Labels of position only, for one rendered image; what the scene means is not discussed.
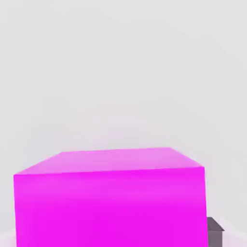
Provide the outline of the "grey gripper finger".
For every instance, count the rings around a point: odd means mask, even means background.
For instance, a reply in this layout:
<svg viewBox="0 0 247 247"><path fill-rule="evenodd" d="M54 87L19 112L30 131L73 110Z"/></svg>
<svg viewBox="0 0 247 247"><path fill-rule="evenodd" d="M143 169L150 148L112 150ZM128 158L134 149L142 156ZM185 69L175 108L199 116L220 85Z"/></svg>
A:
<svg viewBox="0 0 247 247"><path fill-rule="evenodd" d="M208 247L239 247L239 239L227 232L214 220L207 217Z"/></svg>

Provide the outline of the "small magenta cube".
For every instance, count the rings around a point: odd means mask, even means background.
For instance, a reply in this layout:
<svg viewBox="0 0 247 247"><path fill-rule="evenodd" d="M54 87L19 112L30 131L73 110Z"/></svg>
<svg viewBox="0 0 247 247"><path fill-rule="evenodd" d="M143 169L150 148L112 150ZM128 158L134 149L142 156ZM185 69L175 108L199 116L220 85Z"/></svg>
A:
<svg viewBox="0 0 247 247"><path fill-rule="evenodd" d="M205 169L172 148L62 152L14 175L17 247L207 247Z"/></svg>

